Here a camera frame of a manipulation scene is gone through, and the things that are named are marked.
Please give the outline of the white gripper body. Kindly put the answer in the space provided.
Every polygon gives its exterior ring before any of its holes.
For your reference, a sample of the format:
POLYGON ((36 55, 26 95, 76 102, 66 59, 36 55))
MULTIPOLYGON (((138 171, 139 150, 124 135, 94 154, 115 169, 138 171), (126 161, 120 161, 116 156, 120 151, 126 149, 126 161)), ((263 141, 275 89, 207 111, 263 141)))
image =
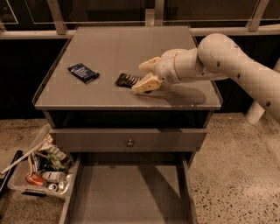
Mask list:
POLYGON ((171 49, 163 53, 157 61, 155 75, 162 81, 170 84, 180 83, 175 69, 175 58, 178 53, 185 52, 186 49, 171 49))

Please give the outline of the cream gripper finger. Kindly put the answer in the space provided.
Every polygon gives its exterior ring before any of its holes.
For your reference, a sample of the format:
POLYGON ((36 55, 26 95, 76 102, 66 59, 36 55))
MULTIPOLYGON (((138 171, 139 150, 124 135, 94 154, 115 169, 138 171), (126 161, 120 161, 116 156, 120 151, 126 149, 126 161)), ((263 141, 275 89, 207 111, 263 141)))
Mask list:
POLYGON ((155 57, 155 58, 152 58, 152 59, 149 59, 143 63, 141 63, 138 68, 141 70, 141 71, 144 71, 146 73, 151 73, 155 70, 156 68, 156 65, 158 63, 158 61, 160 60, 159 57, 155 57))
POLYGON ((156 75, 148 73, 132 87, 132 90, 136 93, 145 93, 157 90, 161 85, 162 81, 156 75))

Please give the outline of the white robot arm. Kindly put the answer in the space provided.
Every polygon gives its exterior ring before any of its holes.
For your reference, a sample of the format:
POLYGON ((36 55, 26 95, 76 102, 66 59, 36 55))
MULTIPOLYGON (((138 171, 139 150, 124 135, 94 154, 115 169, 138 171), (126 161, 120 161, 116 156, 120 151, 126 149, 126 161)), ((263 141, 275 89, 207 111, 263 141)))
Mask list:
POLYGON ((137 93, 166 83, 229 78, 280 121, 280 73, 251 59, 224 34, 209 34, 191 50, 171 49, 139 69, 146 75, 132 87, 137 93))

